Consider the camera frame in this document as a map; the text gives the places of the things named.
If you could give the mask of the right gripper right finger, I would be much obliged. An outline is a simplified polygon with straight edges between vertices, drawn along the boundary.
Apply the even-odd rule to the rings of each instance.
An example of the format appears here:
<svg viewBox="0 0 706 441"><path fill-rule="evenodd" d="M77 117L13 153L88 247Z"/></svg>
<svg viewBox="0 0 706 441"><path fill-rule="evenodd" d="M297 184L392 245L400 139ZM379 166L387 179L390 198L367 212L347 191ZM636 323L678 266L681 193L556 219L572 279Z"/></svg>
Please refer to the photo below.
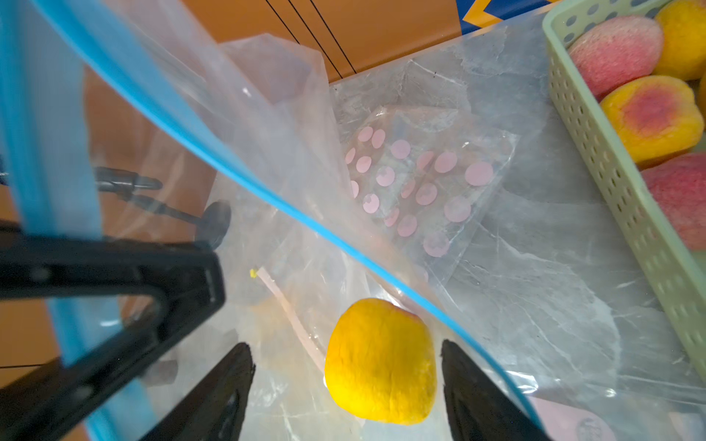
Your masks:
<svg viewBox="0 0 706 441"><path fill-rule="evenodd" d="M441 346L444 399L455 441L549 441L456 343Z"/></svg>

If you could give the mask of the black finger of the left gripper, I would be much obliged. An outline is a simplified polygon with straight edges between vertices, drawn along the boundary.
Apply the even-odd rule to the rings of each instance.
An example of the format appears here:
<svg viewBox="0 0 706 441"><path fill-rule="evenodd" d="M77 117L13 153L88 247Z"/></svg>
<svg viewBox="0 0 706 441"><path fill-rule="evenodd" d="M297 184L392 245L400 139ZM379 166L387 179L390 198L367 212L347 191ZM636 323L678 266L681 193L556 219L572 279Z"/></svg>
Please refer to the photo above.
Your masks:
<svg viewBox="0 0 706 441"><path fill-rule="evenodd" d="M1 391L4 440L59 440L225 302L217 255L203 244L27 236L1 226L1 298L145 296L147 314L66 367L55 358Z"/></svg>

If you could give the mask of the clear blue-zipper zip bag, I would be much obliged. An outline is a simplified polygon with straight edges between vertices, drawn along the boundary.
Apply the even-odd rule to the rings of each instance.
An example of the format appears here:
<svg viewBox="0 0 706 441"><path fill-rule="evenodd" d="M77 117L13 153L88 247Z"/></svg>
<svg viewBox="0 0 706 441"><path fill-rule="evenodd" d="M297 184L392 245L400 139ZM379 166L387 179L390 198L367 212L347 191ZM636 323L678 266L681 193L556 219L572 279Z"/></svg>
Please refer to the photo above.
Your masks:
<svg viewBox="0 0 706 441"><path fill-rule="evenodd" d="M1 5L1 185L27 236L203 244L225 302L75 428L144 440L237 344L256 373L237 440L453 440L441 346L456 343L538 428L529 396L351 193L322 56L268 34L217 43L180 1ZM95 167L159 179L138 194L232 220L212 250L196 227L97 190ZM413 426L358 418L325 384L341 315L380 299L419 316L437 393ZM45 301L66 367L145 317L145 296Z"/></svg>

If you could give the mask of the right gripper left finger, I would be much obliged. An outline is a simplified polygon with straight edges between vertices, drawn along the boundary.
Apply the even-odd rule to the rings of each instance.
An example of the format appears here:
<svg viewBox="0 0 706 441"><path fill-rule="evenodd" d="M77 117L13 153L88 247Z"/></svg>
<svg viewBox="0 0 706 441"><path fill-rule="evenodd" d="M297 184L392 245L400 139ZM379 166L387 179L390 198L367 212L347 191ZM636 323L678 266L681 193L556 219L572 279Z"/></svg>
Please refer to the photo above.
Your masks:
<svg viewBox="0 0 706 441"><path fill-rule="evenodd" d="M237 344L143 439L239 439L255 373L249 345Z"/></svg>

